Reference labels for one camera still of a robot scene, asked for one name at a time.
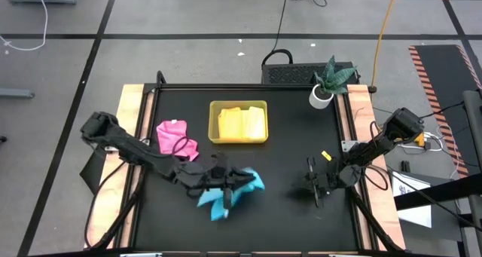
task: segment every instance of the yellow bin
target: yellow bin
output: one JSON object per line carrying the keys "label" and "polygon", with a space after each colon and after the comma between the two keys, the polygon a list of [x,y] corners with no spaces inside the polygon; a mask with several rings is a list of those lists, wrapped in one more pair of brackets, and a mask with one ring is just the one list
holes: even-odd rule
{"label": "yellow bin", "polygon": [[[220,139],[218,116],[222,109],[232,109],[235,107],[241,110],[248,110],[249,107],[258,107],[264,110],[264,131],[265,137],[260,139]],[[268,106],[265,101],[212,101],[209,105],[209,128],[208,137],[215,144],[225,143],[263,143],[268,139]]]}

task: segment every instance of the floor mat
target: floor mat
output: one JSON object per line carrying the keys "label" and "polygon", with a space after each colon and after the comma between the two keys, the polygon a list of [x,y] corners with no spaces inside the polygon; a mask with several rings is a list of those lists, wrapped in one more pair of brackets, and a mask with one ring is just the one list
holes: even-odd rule
{"label": "floor mat", "polygon": [[[410,46],[409,51],[433,112],[461,102],[465,90],[482,88],[460,46]],[[462,107],[448,109],[436,114],[435,119],[460,177],[479,173],[465,110]]]}

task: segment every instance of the wooden table edge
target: wooden table edge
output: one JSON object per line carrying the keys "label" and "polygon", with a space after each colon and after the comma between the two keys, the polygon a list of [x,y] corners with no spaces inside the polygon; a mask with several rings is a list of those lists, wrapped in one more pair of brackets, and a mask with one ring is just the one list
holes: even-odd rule
{"label": "wooden table edge", "polygon": [[[125,84],[117,109],[117,119],[121,125],[130,134],[136,132],[136,125],[138,121],[139,111],[142,101],[142,93],[144,90],[143,84]],[[349,100],[354,117],[355,130],[358,140],[370,140],[369,125],[375,120],[370,97],[368,95],[368,88],[366,85],[348,85]],[[148,123],[151,115],[151,108],[154,94],[149,93],[147,103],[145,105],[144,120],[142,122],[141,139],[147,136]],[[343,97],[337,96],[338,105],[340,109],[341,122],[345,139],[351,139],[348,129],[348,120]],[[104,169],[102,171],[101,181],[121,162],[117,153],[109,154],[105,160]],[[378,157],[374,164],[378,167],[386,169],[385,160],[383,156]],[[131,188],[135,187],[137,177],[139,175],[139,167],[135,169],[133,176],[133,184]],[[376,173],[367,170],[369,175],[375,182],[382,184],[383,180],[377,176]],[[87,232],[89,241],[94,244],[98,241],[105,231],[108,229],[112,221],[119,213],[121,206],[122,194],[124,192],[125,182],[127,178],[127,166],[124,166],[118,173],[112,176],[111,180],[106,182],[104,188],[99,192],[97,197],[90,224]],[[388,191],[382,191],[371,183],[367,182],[368,196],[370,198],[370,205],[372,213],[378,222],[382,225],[385,232],[393,239],[393,241],[401,248],[405,248],[404,238],[401,233],[400,222],[398,220],[397,210],[395,208],[395,201],[392,196],[392,189],[389,187]],[[370,249],[370,236],[368,233],[368,224],[358,210],[358,217],[361,229],[362,246],[364,249]],[[131,228],[133,223],[133,211],[127,216],[124,223],[122,237],[120,239],[120,246],[126,247],[129,244]]]}

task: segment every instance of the black tabletop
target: black tabletop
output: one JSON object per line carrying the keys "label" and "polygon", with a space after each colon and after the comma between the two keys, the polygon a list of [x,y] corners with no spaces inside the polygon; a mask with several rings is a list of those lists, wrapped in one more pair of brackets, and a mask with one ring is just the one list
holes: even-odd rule
{"label": "black tabletop", "polygon": [[[211,206],[197,208],[185,189],[147,173],[134,231],[134,248],[161,251],[350,251],[357,249],[353,205],[336,190],[316,208],[313,199],[292,197],[294,176],[306,171],[306,158],[326,164],[321,151],[340,158],[340,128],[335,102],[323,110],[308,103],[310,89],[161,90],[155,127],[164,120],[185,120],[188,136],[199,144],[201,161],[223,151],[236,167],[252,167],[265,191],[241,197],[227,219],[210,221]],[[264,144],[215,145],[208,139],[213,100],[267,102],[269,138]]]}

